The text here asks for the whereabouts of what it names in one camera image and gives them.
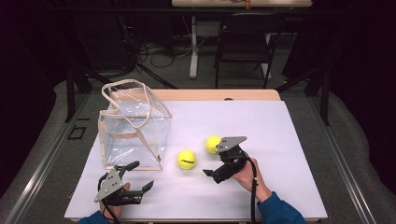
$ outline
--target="wire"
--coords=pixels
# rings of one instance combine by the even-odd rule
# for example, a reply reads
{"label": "wire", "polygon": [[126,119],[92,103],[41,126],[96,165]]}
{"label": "wire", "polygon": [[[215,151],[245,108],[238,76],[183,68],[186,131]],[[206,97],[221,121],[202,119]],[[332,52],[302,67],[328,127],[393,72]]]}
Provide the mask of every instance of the wire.
{"label": "wire", "polygon": [[251,164],[251,170],[253,172],[253,180],[252,180],[252,186],[251,186],[251,198],[250,198],[250,215],[251,215],[251,223],[256,223],[256,207],[255,207],[255,202],[256,202],[256,189],[257,189],[257,170],[256,170],[256,165],[254,164],[253,160],[248,156],[248,154],[245,152],[245,155],[247,156],[247,160]]}

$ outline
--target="yellow tennis ball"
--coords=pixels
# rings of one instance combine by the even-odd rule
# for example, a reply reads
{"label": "yellow tennis ball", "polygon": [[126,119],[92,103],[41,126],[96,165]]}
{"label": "yellow tennis ball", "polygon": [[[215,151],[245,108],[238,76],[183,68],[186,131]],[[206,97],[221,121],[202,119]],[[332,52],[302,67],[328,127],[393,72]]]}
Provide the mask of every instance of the yellow tennis ball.
{"label": "yellow tennis ball", "polygon": [[195,165],[195,154],[189,149],[180,151],[177,155],[177,164],[183,170],[190,170]]}
{"label": "yellow tennis ball", "polygon": [[217,135],[212,135],[206,139],[205,148],[211,154],[218,154],[216,147],[220,144],[221,138]]}

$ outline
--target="transparent tote bag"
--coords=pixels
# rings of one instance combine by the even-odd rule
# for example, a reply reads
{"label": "transparent tote bag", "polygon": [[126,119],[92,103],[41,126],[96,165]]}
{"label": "transparent tote bag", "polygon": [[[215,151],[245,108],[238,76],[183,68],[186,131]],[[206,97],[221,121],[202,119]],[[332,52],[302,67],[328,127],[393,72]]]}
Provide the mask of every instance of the transparent tote bag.
{"label": "transparent tote bag", "polygon": [[135,170],[162,170],[172,118],[165,104],[134,79],[106,84],[102,94],[110,102],[98,120],[104,166],[140,161]]}

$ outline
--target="blue sleeve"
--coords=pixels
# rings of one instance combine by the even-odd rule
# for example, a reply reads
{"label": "blue sleeve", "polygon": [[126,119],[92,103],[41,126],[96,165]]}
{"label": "blue sleeve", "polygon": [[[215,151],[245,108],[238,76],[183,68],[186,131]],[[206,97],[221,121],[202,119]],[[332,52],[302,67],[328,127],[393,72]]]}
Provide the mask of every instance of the blue sleeve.
{"label": "blue sleeve", "polygon": [[262,213],[262,223],[264,224],[306,223],[300,212],[285,201],[281,201],[275,192],[264,202],[258,203],[257,206]]}
{"label": "blue sleeve", "polygon": [[110,222],[102,216],[100,211],[96,211],[90,217],[80,219],[78,224],[109,224]]}

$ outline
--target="black chair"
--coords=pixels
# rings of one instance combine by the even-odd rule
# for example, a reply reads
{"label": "black chair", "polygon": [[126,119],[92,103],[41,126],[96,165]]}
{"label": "black chair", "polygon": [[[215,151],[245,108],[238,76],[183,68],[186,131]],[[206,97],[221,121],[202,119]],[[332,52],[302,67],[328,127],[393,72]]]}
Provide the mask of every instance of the black chair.
{"label": "black chair", "polygon": [[[215,59],[216,89],[219,84],[219,63],[267,63],[265,89],[276,40],[285,27],[285,20],[276,14],[238,12],[229,15],[219,25],[219,43]],[[269,42],[265,36],[271,34]]]}

